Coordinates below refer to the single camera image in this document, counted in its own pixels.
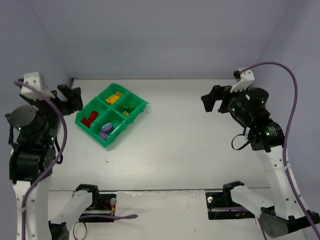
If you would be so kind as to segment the green lego brick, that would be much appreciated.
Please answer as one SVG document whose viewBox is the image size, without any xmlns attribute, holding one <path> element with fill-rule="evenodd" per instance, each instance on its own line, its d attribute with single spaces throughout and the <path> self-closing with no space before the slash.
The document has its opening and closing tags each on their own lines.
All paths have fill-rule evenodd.
<svg viewBox="0 0 320 240">
<path fill-rule="evenodd" d="M 128 110 L 130 112 L 134 111 L 140 104 L 139 103 L 133 103 L 133 104 L 130 104 L 128 105 Z"/>
</svg>

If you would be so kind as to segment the green compartment tray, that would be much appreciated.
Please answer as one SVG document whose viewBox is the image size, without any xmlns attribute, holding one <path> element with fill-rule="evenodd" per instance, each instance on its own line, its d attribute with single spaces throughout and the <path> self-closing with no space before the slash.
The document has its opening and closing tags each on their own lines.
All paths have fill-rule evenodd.
<svg viewBox="0 0 320 240">
<path fill-rule="evenodd" d="M 114 104 L 107 104 L 105 99 L 109 96 L 115 95 L 117 92 L 121 92 L 123 95 Z M 129 116 L 124 116 L 123 106 L 135 103 L 138 103 L 139 106 L 134 111 L 130 111 Z M 75 124 L 98 144 L 107 148 L 115 142 L 120 133 L 126 130 L 128 125 L 135 121 L 138 115 L 144 112 L 148 104 L 149 103 L 147 101 L 123 86 L 117 83 L 111 83 L 76 114 Z M 81 123 L 81 120 L 88 119 L 92 111 L 97 111 L 98 116 L 91 123 L 90 128 L 88 128 Z M 107 133 L 108 138 L 106 141 L 103 141 L 98 134 L 101 132 L 101 126 L 108 122 L 113 124 L 114 130 Z"/>
</svg>

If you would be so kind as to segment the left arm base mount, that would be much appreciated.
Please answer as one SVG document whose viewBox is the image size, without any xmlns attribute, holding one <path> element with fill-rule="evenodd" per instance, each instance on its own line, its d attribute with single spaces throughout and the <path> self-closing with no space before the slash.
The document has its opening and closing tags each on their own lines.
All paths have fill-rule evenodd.
<svg viewBox="0 0 320 240">
<path fill-rule="evenodd" d="M 117 194 L 115 192 L 102 192 L 96 206 L 87 208 L 80 219 L 84 223 L 113 223 L 115 220 L 103 216 L 114 216 L 116 212 Z"/>
</svg>

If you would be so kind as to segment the purple oval lego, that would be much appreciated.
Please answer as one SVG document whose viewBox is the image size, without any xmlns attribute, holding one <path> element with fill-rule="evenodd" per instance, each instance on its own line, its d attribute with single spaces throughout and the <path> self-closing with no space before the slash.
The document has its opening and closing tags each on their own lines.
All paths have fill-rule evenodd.
<svg viewBox="0 0 320 240">
<path fill-rule="evenodd" d="M 100 127 L 103 133 L 110 133 L 114 130 L 114 125 L 111 122 L 107 122 Z"/>
</svg>

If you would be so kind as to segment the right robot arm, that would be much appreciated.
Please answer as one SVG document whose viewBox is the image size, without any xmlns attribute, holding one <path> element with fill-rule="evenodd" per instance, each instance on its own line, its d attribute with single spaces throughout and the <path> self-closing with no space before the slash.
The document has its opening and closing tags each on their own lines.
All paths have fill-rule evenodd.
<svg viewBox="0 0 320 240">
<path fill-rule="evenodd" d="M 320 222 L 320 215 L 300 206 L 304 201 L 288 160 L 283 156 L 285 135 L 270 118 L 266 109 L 269 93 L 262 88 L 248 88 L 232 92 L 231 86 L 215 85 L 203 95 L 206 112 L 211 112 L 216 101 L 221 101 L 218 112 L 229 113 L 243 128 L 245 146 L 251 146 L 265 171 L 273 200 L 269 201 L 248 189 L 241 181 L 226 183 L 221 192 L 208 194 L 210 219 L 234 217 L 251 213 L 257 218 L 265 236 L 278 238 Z"/>
</svg>

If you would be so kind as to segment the red long lego brick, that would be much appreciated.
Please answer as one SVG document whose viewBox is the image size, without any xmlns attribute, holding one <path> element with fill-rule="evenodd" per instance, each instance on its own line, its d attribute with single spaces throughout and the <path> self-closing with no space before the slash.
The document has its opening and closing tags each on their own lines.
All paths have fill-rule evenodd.
<svg viewBox="0 0 320 240">
<path fill-rule="evenodd" d="M 97 111 L 92 111 L 89 117 L 87 118 L 91 123 L 98 117 L 99 113 Z"/>
</svg>

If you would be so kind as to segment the purple rectangular lego brick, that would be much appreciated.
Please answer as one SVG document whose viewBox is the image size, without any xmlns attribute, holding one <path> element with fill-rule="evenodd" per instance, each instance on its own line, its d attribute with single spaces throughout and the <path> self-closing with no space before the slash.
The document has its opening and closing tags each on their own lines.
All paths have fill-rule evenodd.
<svg viewBox="0 0 320 240">
<path fill-rule="evenodd" d="M 105 133 L 105 132 L 103 132 L 103 131 L 101 131 L 101 132 L 98 134 L 98 136 L 99 136 L 103 141 L 106 141 L 107 138 L 108 138 L 108 134 Z"/>
</svg>

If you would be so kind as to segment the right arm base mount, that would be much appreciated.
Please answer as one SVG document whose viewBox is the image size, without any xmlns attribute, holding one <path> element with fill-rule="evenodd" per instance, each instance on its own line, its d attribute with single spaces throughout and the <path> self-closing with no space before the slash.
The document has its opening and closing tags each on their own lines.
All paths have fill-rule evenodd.
<svg viewBox="0 0 320 240">
<path fill-rule="evenodd" d="M 237 203 L 226 203 L 222 191 L 205 192 L 209 220 L 254 219 L 255 215 Z"/>
</svg>

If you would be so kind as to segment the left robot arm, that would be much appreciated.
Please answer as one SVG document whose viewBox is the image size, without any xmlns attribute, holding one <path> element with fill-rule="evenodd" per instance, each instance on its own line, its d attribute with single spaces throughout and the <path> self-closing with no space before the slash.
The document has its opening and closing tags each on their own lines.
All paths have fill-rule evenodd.
<svg viewBox="0 0 320 240">
<path fill-rule="evenodd" d="M 83 108 L 81 89 L 62 84 L 55 91 L 43 90 L 23 82 L 20 96 L 26 105 L 5 117 L 9 123 L 8 142 L 12 146 L 9 178 L 17 206 L 19 240 L 67 240 L 72 227 L 86 209 L 98 204 L 96 185 L 80 184 L 69 203 L 52 219 L 48 218 L 49 186 L 53 167 L 61 162 L 65 144 L 58 144 L 58 129 L 67 129 L 64 117 Z M 17 138 L 12 132 L 19 131 Z"/>
</svg>

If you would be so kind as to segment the yellow oval lego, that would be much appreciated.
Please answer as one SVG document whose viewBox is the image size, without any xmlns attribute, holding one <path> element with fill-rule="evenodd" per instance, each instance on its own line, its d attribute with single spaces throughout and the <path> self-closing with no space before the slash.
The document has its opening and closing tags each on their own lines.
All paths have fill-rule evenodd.
<svg viewBox="0 0 320 240">
<path fill-rule="evenodd" d="M 105 99 L 106 103 L 109 105 L 113 105 L 120 97 L 118 95 L 111 95 Z"/>
</svg>

